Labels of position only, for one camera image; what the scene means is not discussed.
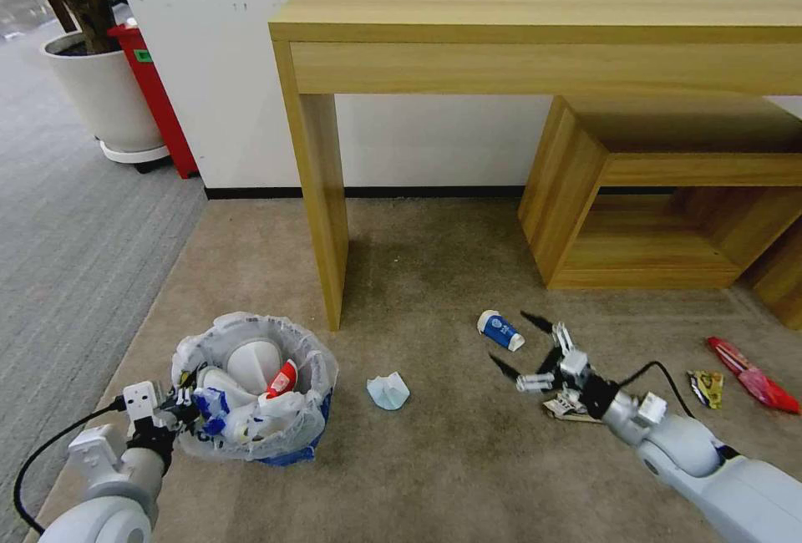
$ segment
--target robotic arm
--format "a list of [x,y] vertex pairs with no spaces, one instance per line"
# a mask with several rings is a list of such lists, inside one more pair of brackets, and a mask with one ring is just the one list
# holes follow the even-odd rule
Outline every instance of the robotic arm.
[[[666,402],[657,395],[638,399],[622,390],[653,363],[623,383],[605,380],[594,372],[587,355],[574,347],[562,322],[551,324],[521,314],[549,333],[554,347],[537,374],[515,374],[520,391],[545,393],[562,386],[578,393],[593,418],[634,447],[644,465],[696,505],[729,543],[799,540],[802,484],[798,480],[771,464],[743,457],[693,417],[666,415]],[[494,360],[506,375],[513,375],[513,368]],[[684,403],[683,407],[690,414]]]
[[110,424],[87,429],[69,445],[69,460],[87,481],[85,501],[44,531],[42,543],[148,543],[159,511],[156,497],[170,467],[175,436],[198,415],[158,383],[123,390],[129,441]]

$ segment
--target blue and white paper cup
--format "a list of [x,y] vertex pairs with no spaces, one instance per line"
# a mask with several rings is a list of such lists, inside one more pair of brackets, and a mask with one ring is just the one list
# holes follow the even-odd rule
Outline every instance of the blue and white paper cup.
[[486,337],[492,338],[509,351],[516,351],[524,344],[524,338],[500,313],[488,309],[479,316],[476,328]]

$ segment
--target beige carpet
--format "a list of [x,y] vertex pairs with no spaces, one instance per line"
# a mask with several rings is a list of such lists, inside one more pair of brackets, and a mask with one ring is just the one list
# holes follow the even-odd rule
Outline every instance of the beige carpet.
[[[166,382],[186,334],[235,310],[287,315],[340,362],[331,421],[314,463],[285,469],[212,464],[175,454],[156,540],[716,541],[686,501],[593,424],[547,418],[487,357],[475,329],[486,308],[511,317],[526,345],[507,355],[536,368],[545,336],[521,308],[566,321],[596,368],[623,378],[654,358],[697,415],[742,453],[802,479],[802,419],[770,411],[725,377],[723,409],[706,410],[683,374],[723,369],[704,339],[729,339],[802,396],[802,337],[738,287],[691,292],[546,292],[512,200],[351,200],[342,329],[326,331],[299,200],[210,202],[114,376],[107,396]],[[397,413],[373,405],[365,380],[399,370],[412,391]],[[632,385],[679,411],[658,373]],[[40,518],[75,503],[62,474]]]

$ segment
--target red fire extinguisher box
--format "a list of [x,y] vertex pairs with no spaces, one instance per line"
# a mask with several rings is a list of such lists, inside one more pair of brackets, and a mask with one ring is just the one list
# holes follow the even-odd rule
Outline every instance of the red fire extinguisher box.
[[142,89],[145,102],[150,107],[156,126],[161,132],[165,146],[170,151],[173,164],[178,174],[186,179],[190,174],[198,171],[195,157],[192,156],[189,145],[186,143],[184,132],[178,119],[175,117],[173,105],[167,97],[165,87],[161,83],[159,74],[150,58],[148,47],[142,39],[140,29],[135,25],[121,23],[107,32],[112,38],[119,40],[119,45],[125,52],[125,57],[134,72],[134,77]]

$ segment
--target yellow snack wrapper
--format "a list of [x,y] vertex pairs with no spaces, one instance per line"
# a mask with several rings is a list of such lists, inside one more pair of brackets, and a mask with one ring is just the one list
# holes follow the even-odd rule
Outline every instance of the yellow snack wrapper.
[[721,408],[721,395],[724,388],[724,375],[720,372],[696,370],[688,372],[691,389],[704,405],[711,409]]

